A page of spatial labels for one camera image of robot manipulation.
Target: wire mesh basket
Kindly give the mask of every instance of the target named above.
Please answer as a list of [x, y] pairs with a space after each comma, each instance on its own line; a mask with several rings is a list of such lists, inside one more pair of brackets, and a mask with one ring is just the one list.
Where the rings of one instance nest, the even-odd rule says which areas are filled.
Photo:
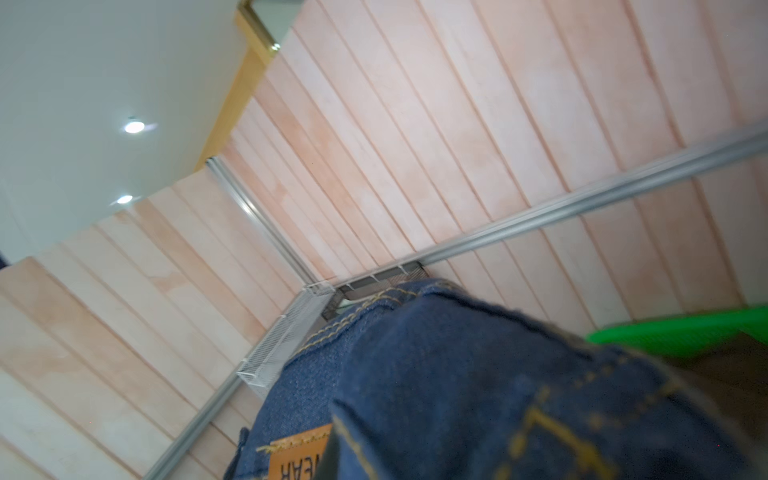
[[237, 375], [259, 397], [266, 398], [288, 359], [321, 319], [323, 309], [335, 292], [336, 289], [328, 282], [302, 288], [285, 313], [278, 317], [245, 359]]
[[361, 302], [391, 286], [425, 278], [429, 278], [429, 275], [422, 265], [418, 262], [410, 262], [378, 273], [375, 276], [367, 276], [357, 280], [355, 283], [342, 285], [336, 289], [333, 298], [328, 302], [323, 311], [323, 318], [329, 322], [336, 318], [345, 306]]

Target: green object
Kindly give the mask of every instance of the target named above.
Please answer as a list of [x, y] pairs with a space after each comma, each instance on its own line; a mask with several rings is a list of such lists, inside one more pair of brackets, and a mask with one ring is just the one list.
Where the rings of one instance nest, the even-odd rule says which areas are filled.
[[691, 357], [739, 332], [768, 345], [768, 306], [615, 326], [587, 340], [620, 343], [651, 355]]

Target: dark fabric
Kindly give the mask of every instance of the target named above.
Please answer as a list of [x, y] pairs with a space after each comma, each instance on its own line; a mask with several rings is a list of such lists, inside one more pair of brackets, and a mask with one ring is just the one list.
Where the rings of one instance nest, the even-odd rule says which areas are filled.
[[317, 466], [313, 480], [336, 480], [339, 477], [340, 449], [339, 436], [336, 434], [336, 430], [331, 429], [328, 443], [326, 443], [326, 448], [323, 450], [323, 459], [320, 460], [320, 464]]
[[651, 361], [592, 346], [444, 280], [401, 285], [311, 337], [256, 448], [333, 422], [339, 478], [732, 478], [746, 460]]
[[223, 480], [232, 480], [232, 478], [235, 476], [237, 463], [240, 462], [240, 456], [243, 454], [243, 448], [248, 441], [248, 433], [249, 432], [247, 428], [243, 427], [240, 429], [240, 438], [237, 441], [237, 451], [235, 452], [235, 456], [232, 458], [229, 466], [227, 466], [227, 471], [224, 472]]

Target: leather label patch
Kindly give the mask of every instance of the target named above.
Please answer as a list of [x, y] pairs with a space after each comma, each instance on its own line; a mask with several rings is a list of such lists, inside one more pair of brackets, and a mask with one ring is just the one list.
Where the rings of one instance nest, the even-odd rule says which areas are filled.
[[270, 453], [267, 480], [310, 480], [328, 443], [332, 424], [297, 433], [262, 447]]

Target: denim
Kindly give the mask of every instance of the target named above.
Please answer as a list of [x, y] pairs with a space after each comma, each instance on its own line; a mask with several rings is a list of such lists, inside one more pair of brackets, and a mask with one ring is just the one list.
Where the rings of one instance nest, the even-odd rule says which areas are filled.
[[266, 477], [258, 447], [331, 422], [339, 478], [732, 478], [746, 467], [653, 361], [436, 279], [380, 293], [310, 337], [234, 478]]

